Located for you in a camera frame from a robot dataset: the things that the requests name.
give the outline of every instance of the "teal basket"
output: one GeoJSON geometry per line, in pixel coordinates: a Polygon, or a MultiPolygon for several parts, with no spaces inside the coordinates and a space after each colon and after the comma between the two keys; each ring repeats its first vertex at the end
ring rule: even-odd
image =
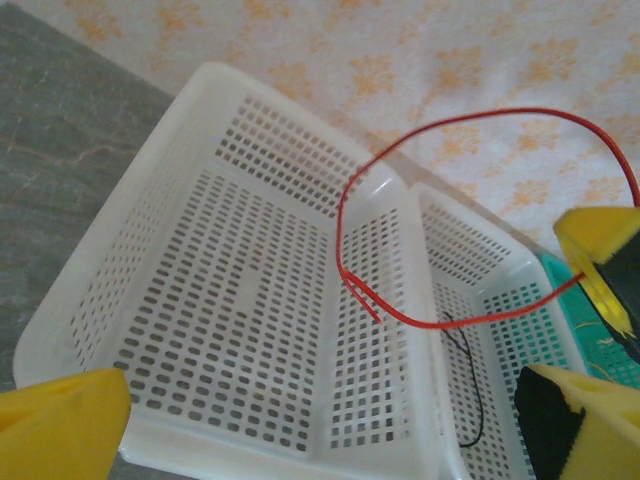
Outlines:
{"type": "MultiPolygon", "coordinates": [[[[540,260],[554,288],[571,278],[567,265],[557,258],[543,255],[540,260]]],[[[611,338],[582,289],[576,285],[558,301],[578,340],[590,374],[640,389],[640,365],[611,338]]]]}

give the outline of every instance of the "white plastic basket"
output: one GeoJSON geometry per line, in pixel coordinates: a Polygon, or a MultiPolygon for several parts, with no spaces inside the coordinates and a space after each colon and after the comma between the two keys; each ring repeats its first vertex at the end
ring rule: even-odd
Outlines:
{"type": "MultiPolygon", "coordinates": [[[[413,187],[422,213],[433,298],[440,321],[510,311],[551,292],[537,258],[511,236],[451,197],[423,185],[413,187]]],[[[528,364],[556,365],[585,372],[584,361],[557,301],[514,320],[465,328],[484,408],[483,435],[469,443],[479,425],[479,408],[469,360],[441,336],[446,381],[439,383],[441,429],[448,437],[454,478],[535,480],[513,404],[516,381],[528,364]],[[455,427],[451,424],[451,413],[455,427]]],[[[461,342],[459,332],[452,331],[461,342]]],[[[439,351],[430,364],[437,368],[439,351]]]]}
{"type": "MultiPolygon", "coordinates": [[[[281,95],[204,65],[31,319],[17,385],[124,369],[124,457],[197,478],[531,476],[515,379],[530,362],[583,369],[562,312],[467,329],[486,420],[461,450],[478,427],[467,358],[438,332],[375,324],[336,271],[337,202],[369,158],[281,95]]],[[[511,237],[383,165],[352,193],[344,233],[345,265],[414,318],[550,290],[511,237]]]]}

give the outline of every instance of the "wallpaper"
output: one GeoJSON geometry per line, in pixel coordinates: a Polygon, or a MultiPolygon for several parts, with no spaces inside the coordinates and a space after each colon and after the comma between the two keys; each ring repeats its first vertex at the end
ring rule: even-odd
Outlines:
{"type": "MultiPolygon", "coordinates": [[[[172,94],[202,62],[229,63],[357,125],[372,151],[444,116],[549,106],[605,127],[640,171],[637,0],[15,3],[172,94]]],[[[631,202],[598,139],[554,118],[451,126],[404,153],[554,252],[567,208],[631,202]]]]}

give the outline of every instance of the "gray floor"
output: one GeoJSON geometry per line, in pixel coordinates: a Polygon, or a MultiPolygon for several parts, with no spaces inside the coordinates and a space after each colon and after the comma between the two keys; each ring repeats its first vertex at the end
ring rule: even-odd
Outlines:
{"type": "MultiPolygon", "coordinates": [[[[171,97],[0,6],[0,392],[22,330],[171,97]]],[[[184,478],[117,459],[112,479],[184,478]]]]}

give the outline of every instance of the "red wire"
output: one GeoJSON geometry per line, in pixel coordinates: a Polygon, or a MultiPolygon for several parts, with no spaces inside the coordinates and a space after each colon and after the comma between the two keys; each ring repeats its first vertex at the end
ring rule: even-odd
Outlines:
{"type": "Polygon", "coordinates": [[[631,169],[631,165],[627,161],[624,153],[618,147],[616,142],[611,138],[611,136],[605,132],[602,128],[596,125],[589,120],[574,115],[572,113],[563,112],[561,110],[555,110],[552,108],[541,108],[541,107],[522,107],[522,108],[504,108],[499,110],[489,110],[486,112],[477,112],[471,113],[468,115],[460,115],[456,117],[445,118],[443,120],[438,120],[433,123],[429,123],[427,125],[423,125],[418,127],[409,133],[403,135],[398,140],[393,142],[387,148],[385,148],[382,152],[378,153],[375,157],[373,157],[369,162],[360,167],[356,173],[349,179],[347,182],[344,191],[342,192],[342,196],[340,197],[340,203],[338,205],[338,219],[337,219],[337,228],[336,228],[336,264],[338,267],[338,272],[340,273],[340,277],[344,282],[347,289],[353,294],[354,297],[362,304],[362,306],[369,312],[369,314],[377,321],[380,322],[380,317],[376,314],[375,310],[367,304],[365,299],[356,291],[354,285],[357,286],[363,293],[365,293],[376,305],[381,307],[385,312],[394,317],[396,320],[400,322],[406,323],[407,325],[411,325],[417,328],[426,328],[426,329],[448,329],[448,328],[458,328],[465,325],[473,325],[478,323],[488,323],[488,322],[498,322],[501,320],[508,320],[516,317],[520,317],[522,315],[526,315],[531,313],[542,306],[549,303],[554,298],[562,295],[573,285],[578,283],[584,278],[584,274],[581,273],[576,275],[567,283],[559,287],[558,289],[551,292],[546,297],[538,300],[536,303],[528,305],[526,307],[513,310],[510,312],[498,313],[493,315],[486,315],[482,317],[473,317],[467,318],[464,320],[455,320],[450,322],[422,322],[415,320],[411,317],[404,315],[402,312],[399,312],[391,305],[389,305],[384,299],[382,299],[371,287],[369,287],[363,280],[358,278],[353,272],[347,270],[342,264],[342,220],[344,216],[344,205],[347,201],[347,196],[349,190],[353,187],[356,180],[365,174],[373,165],[386,157],[393,150],[397,149],[400,145],[405,143],[410,138],[415,137],[421,133],[424,133],[428,130],[432,130],[438,127],[442,127],[445,125],[450,125],[453,123],[461,123],[469,120],[475,120],[479,118],[487,118],[487,117],[498,117],[504,115],[520,115],[520,114],[538,114],[538,115],[551,115],[554,117],[564,118],[565,120],[572,121],[583,127],[587,128],[594,134],[596,134],[606,145],[609,147],[611,152],[613,153],[616,160],[620,164],[622,171],[629,183],[629,188],[631,189],[631,196],[633,198],[633,204],[636,207],[640,207],[640,187],[638,187],[638,182],[635,179],[633,174],[633,170],[631,169]]]}

